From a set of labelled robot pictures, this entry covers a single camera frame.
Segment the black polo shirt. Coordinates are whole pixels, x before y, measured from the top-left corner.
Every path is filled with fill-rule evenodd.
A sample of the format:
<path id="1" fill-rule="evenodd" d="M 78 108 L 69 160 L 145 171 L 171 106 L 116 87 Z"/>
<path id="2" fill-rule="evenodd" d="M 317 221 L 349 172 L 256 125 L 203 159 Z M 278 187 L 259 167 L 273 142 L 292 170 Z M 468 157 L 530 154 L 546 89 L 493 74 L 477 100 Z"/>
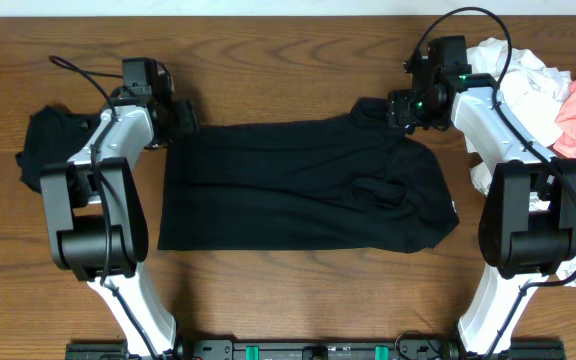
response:
<path id="1" fill-rule="evenodd" d="M 167 152 L 162 250 L 415 253 L 458 225 L 434 153 L 384 100 L 324 120 L 207 127 Z"/>

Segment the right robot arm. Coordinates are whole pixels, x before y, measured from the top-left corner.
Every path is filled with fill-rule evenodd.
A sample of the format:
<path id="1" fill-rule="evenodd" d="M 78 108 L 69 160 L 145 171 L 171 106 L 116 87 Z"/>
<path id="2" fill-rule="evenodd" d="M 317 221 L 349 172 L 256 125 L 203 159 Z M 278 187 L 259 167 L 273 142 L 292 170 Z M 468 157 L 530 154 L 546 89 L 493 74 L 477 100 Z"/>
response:
<path id="1" fill-rule="evenodd" d="M 412 86 L 387 100 L 391 127 L 458 129 L 492 174 L 478 227 L 486 262 L 446 359 L 553 359 L 563 353 L 511 336 L 529 300 L 576 256 L 576 160 L 541 145 L 507 106 L 500 81 L 475 74 L 463 36 L 430 41 L 404 68 Z"/>

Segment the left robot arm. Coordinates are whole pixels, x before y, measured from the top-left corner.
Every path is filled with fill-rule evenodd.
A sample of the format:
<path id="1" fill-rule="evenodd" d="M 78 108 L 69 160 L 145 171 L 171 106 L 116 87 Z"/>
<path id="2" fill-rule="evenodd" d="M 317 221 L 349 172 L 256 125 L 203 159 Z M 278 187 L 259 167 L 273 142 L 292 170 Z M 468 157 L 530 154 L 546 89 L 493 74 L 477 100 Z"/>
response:
<path id="1" fill-rule="evenodd" d="M 74 343 L 68 359 L 180 359 L 177 322 L 145 267 L 149 234 L 132 170 L 145 149 L 198 131 L 189 101 L 173 99 L 173 78 L 151 58 L 122 62 L 122 84 L 103 95 L 99 124 L 67 160 L 46 165 L 40 190 L 53 261 L 106 303 L 122 343 Z"/>

